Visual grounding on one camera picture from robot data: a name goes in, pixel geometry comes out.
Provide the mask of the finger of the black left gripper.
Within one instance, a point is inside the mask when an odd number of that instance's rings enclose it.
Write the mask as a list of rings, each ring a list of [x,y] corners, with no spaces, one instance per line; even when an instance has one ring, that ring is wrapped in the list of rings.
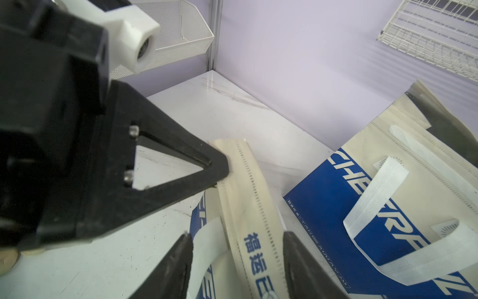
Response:
[[[94,239],[214,186],[227,157],[127,83],[114,81],[93,127],[75,238]]]

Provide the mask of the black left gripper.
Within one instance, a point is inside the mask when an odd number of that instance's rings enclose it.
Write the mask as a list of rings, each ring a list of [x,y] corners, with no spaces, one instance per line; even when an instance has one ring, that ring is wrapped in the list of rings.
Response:
[[[52,1],[1,2],[1,247],[76,238],[108,72],[103,27]]]

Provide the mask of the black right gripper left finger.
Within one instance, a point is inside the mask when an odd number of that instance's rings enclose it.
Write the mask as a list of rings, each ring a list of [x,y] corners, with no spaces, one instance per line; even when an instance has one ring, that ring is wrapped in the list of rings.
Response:
[[[185,299],[193,258],[192,236],[179,237],[130,299]]]

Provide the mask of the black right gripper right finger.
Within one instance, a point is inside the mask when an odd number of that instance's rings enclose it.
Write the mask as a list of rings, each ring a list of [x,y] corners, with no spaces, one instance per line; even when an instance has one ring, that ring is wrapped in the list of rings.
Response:
[[[283,234],[285,277],[291,299],[347,299],[295,233]]]

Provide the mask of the blue beige bag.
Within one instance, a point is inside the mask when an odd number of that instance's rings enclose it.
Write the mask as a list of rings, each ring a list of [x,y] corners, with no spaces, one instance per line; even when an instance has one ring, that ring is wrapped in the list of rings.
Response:
[[[478,140],[422,81],[284,199],[348,295],[478,296]]]
[[[216,140],[229,175],[192,212],[189,299],[287,299],[285,225],[245,140]]]

